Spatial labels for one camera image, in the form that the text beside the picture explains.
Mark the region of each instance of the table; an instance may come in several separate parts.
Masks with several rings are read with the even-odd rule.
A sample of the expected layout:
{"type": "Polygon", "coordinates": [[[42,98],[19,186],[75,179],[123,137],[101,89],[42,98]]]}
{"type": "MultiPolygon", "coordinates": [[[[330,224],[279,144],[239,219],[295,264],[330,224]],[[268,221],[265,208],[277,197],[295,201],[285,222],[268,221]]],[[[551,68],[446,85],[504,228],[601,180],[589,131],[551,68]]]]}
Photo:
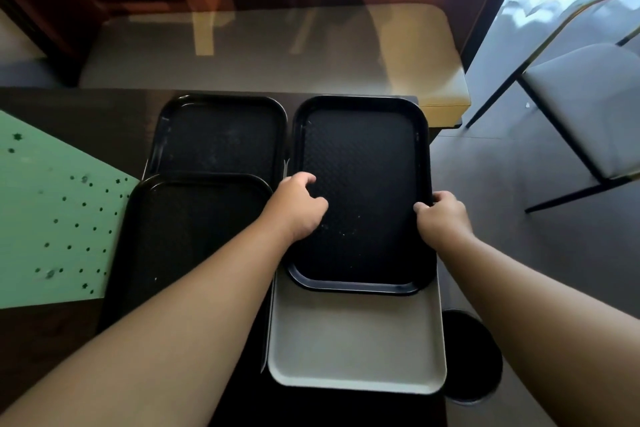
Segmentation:
{"type": "MultiPolygon", "coordinates": [[[[157,116],[184,91],[119,89],[0,89],[0,109],[136,178],[150,152],[157,116]]],[[[312,94],[267,93],[289,116],[312,94]]],[[[441,128],[430,128],[430,139],[441,128]]],[[[95,333],[101,300],[0,310],[0,410],[4,410],[95,333]]],[[[424,418],[446,425],[441,395],[299,389],[277,384],[257,367],[235,375],[214,421],[263,419],[379,423],[385,417],[424,418]]]]}

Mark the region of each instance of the gray floor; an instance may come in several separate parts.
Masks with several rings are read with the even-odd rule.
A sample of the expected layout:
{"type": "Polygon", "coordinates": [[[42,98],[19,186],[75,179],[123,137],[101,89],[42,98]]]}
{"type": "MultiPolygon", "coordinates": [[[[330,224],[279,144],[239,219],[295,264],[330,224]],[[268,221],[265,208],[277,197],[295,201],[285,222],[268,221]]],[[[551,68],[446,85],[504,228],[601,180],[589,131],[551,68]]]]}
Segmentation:
{"type": "MultiPolygon", "coordinates": [[[[544,59],[592,42],[617,41],[630,24],[586,14],[544,59]]],[[[465,122],[553,25],[516,28],[500,15],[467,74],[472,108],[465,122]]],[[[630,46],[637,47],[637,41],[630,46]]],[[[532,268],[640,318],[640,183],[531,215],[524,208],[594,183],[570,148],[514,85],[474,126],[444,131],[431,145],[434,189],[466,205],[476,234],[532,268]]],[[[441,269],[444,307],[468,302],[441,269]]],[[[552,425],[507,368],[494,398],[471,408],[448,405],[452,426],[552,425]]]]}

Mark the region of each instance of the gray chair seat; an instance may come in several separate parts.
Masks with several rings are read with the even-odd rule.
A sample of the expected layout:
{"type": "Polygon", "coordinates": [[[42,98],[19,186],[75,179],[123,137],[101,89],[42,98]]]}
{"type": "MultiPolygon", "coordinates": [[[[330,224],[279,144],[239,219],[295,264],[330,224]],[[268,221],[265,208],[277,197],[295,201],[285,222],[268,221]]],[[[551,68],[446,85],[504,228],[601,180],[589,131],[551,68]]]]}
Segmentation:
{"type": "Polygon", "coordinates": [[[640,57],[594,44],[523,75],[604,177],[640,170],[640,57]]]}

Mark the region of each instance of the hand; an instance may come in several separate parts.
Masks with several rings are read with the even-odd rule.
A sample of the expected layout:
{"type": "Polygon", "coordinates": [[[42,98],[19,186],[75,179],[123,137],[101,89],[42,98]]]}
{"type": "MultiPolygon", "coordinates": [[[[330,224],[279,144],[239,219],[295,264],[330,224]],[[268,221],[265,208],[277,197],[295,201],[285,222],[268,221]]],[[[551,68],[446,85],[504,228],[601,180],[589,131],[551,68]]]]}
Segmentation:
{"type": "Polygon", "coordinates": [[[309,195],[307,184],[316,182],[308,172],[285,177],[264,207],[260,220],[281,231],[288,241],[308,237],[320,224],[329,203],[309,195]]]}
{"type": "Polygon", "coordinates": [[[465,205],[449,191],[433,193],[436,203],[427,206],[416,203],[413,210],[418,215],[418,231],[424,242],[440,252],[460,237],[474,236],[465,205]]]}

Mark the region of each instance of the chair leg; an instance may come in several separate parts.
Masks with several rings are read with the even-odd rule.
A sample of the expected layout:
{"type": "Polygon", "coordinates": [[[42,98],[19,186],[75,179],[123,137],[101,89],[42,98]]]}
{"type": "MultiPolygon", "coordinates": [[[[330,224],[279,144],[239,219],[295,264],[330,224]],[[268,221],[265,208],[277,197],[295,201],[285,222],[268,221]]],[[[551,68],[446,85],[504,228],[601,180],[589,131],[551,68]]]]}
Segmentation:
{"type": "Polygon", "coordinates": [[[594,194],[599,194],[609,189],[613,189],[615,187],[622,186],[631,182],[631,179],[628,177],[620,177],[616,179],[612,179],[606,181],[602,184],[597,184],[593,187],[588,187],[586,189],[580,189],[580,191],[572,192],[571,194],[566,194],[565,196],[556,197],[556,199],[551,199],[550,201],[545,201],[544,203],[536,204],[531,208],[527,208],[524,210],[525,213],[533,213],[534,211],[540,211],[543,209],[553,208],[554,206],[559,206],[560,204],[570,203],[571,201],[575,201],[576,199],[582,199],[583,197],[593,196],[594,194]]]}
{"type": "Polygon", "coordinates": [[[484,113],[492,107],[492,105],[498,100],[498,98],[500,98],[504,94],[504,92],[507,91],[509,87],[513,85],[513,83],[520,77],[520,75],[522,75],[522,72],[527,68],[528,65],[528,62],[522,63],[511,75],[509,75],[504,83],[500,85],[500,88],[498,88],[492,94],[492,96],[490,96],[489,99],[484,102],[484,105],[480,107],[476,114],[471,117],[471,120],[469,120],[465,127],[470,128],[474,123],[476,123],[476,120],[484,115],[484,113]]]}

